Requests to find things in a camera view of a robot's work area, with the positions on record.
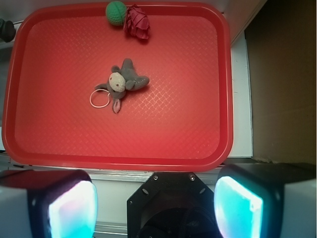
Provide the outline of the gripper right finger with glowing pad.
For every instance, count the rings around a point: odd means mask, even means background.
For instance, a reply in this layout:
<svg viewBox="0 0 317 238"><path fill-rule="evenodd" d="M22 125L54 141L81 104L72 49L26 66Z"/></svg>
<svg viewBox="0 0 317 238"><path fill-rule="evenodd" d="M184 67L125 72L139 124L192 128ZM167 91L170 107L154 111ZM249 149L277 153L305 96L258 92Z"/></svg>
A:
<svg viewBox="0 0 317 238"><path fill-rule="evenodd" d="M215 184L214 211L224 238L315 238L316 166L225 165Z"/></svg>

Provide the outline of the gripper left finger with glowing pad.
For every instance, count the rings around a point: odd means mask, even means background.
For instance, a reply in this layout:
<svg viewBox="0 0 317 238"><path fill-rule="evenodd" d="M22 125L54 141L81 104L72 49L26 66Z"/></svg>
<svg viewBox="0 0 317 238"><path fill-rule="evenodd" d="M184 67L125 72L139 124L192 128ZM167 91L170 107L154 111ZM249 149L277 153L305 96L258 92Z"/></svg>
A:
<svg viewBox="0 0 317 238"><path fill-rule="evenodd" d="M84 170L0 173L2 238L91 238L97 189Z"/></svg>

